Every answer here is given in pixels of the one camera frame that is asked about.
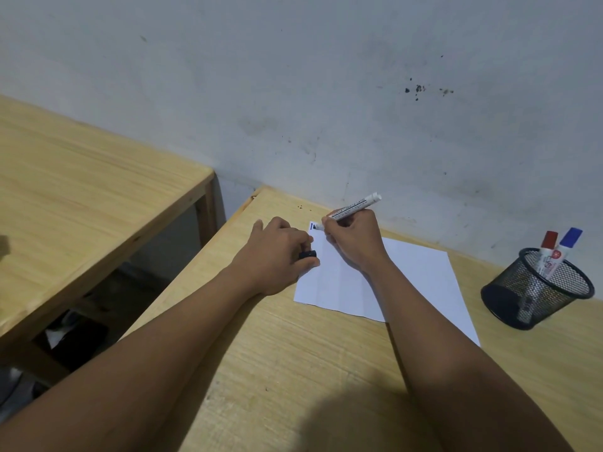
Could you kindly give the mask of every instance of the human hand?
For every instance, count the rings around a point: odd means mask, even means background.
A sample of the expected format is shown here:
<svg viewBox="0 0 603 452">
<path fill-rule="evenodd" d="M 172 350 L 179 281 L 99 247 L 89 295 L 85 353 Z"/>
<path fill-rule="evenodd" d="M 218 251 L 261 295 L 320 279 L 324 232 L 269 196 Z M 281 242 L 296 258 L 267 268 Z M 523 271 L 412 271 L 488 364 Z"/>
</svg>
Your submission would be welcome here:
<svg viewBox="0 0 603 452">
<path fill-rule="evenodd" d="M 280 217 L 270 220 L 266 228 L 258 220 L 230 268 L 250 283 L 251 295 L 274 295 L 305 271 L 320 265 L 316 257 L 298 260 L 300 252 L 311 249 L 312 241 L 305 231 L 291 228 L 289 222 Z"/>
<path fill-rule="evenodd" d="M 325 216 L 322 222 L 327 238 L 361 271 L 369 273 L 374 265 L 389 260 L 377 218 L 370 209 L 358 211 L 339 222 Z"/>
</svg>

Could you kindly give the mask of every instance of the pen holder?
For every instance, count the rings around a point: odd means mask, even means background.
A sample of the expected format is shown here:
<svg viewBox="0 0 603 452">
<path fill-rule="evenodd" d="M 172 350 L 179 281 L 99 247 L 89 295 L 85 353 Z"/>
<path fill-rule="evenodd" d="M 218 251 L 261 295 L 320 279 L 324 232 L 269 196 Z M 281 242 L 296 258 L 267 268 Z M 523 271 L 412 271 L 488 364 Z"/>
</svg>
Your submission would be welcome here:
<svg viewBox="0 0 603 452">
<path fill-rule="evenodd" d="M 486 307 L 502 322 L 518 330 L 530 330 L 575 299 L 591 298 L 593 283 L 564 260 L 551 279 L 535 270 L 540 251 L 526 248 L 519 257 L 482 288 Z"/>
</svg>

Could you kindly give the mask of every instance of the blue marker cap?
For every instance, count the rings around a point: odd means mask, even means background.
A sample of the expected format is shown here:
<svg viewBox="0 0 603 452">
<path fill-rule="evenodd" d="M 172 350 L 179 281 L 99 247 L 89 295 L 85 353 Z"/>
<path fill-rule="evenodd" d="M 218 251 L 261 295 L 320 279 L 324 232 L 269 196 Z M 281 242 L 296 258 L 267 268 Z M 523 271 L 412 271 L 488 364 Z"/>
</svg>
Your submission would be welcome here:
<svg viewBox="0 0 603 452">
<path fill-rule="evenodd" d="M 566 235 L 563 237 L 562 241 L 559 243 L 560 246 L 573 248 L 573 245 L 576 243 L 580 235 L 582 234 L 582 230 L 579 228 L 571 227 Z"/>
</svg>

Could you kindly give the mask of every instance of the human arm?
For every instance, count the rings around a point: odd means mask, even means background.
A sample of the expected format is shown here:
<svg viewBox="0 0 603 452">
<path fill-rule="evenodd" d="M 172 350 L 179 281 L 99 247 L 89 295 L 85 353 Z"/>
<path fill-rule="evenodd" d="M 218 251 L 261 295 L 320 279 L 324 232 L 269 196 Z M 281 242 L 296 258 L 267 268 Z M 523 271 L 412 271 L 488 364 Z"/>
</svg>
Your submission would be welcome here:
<svg viewBox="0 0 603 452">
<path fill-rule="evenodd" d="M 374 213 L 325 233 L 370 279 L 407 383 L 447 451 L 571 451 L 532 399 L 389 259 Z"/>
<path fill-rule="evenodd" d="M 274 218 L 213 280 L 89 361 L 0 425 L 3 451 L 130 451 L 162 424 L 192 372 L 239 307 L 315 266 L 312 238 Z"/>
</svg>

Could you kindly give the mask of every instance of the wooden table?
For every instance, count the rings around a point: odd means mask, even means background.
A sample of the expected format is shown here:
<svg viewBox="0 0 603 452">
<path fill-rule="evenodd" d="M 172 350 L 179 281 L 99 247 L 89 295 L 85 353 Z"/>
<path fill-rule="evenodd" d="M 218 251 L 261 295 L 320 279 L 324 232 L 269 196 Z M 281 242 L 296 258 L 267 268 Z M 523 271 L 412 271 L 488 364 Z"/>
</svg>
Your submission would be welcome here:
<svg viewBox="0 0 603 452">
<path fill-rule="evenodd" d="M 128 331 L 214 277 L 256 219 L 306 229 L 329 210 L 272 189 L 220 229 Z M 418 240 L 382 231 L 384 236 Z M 500 267 L 448 252 L 483 349 L 577 451 L 603 450 L 603 303 L 576 301 L 532 331 L 484 307 Z M 153 442 L 157 451 L 438 450 L 411 403 L 385 324 L 293 302 L 295 286 L 248 304 L 210 350 Z"/>
<path fill-rule="evenodd" d="M 0 96 L 0 356 L 54 383 L 31 339 L 195 204 L 216 231 L 214 171 Z"/>
</svg>

